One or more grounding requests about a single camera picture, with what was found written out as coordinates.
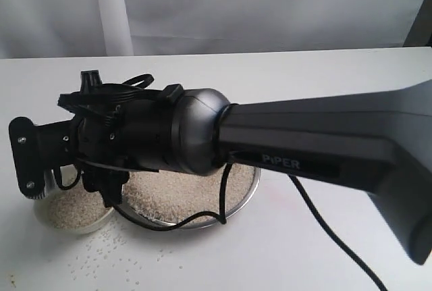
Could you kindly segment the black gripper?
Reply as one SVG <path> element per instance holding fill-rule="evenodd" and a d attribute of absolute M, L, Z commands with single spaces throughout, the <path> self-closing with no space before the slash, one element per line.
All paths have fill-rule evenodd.
<path fill-rule="evenodd" d="M 174 99 L 60 97 L 58 105 L 73 118 L 41 126 L 27 117 L 9 123 L 18 187 L 27 199 L 46 197 L 45 167 L 81 168 L 84 189 L 98 192 L 105 207 L 122 203 L 128 171 L 168 168 Z"/>

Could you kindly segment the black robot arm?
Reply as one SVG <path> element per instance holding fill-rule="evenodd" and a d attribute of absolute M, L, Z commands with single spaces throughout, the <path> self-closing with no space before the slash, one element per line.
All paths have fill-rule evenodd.
<path fill-rule="evenodd" d="M 431 83 L 357 95 L 240 105 L 217 90 L 152 90 L 83 72 L 57 104 L 73 117 L 9 123 L 21 193 L 43 199 L 73 165 L 89 192 L 153 231 L 121 196 L 132 171 L 206 176 L 233 163 L 365 191 L 412 261 L 431 252 Z"/>

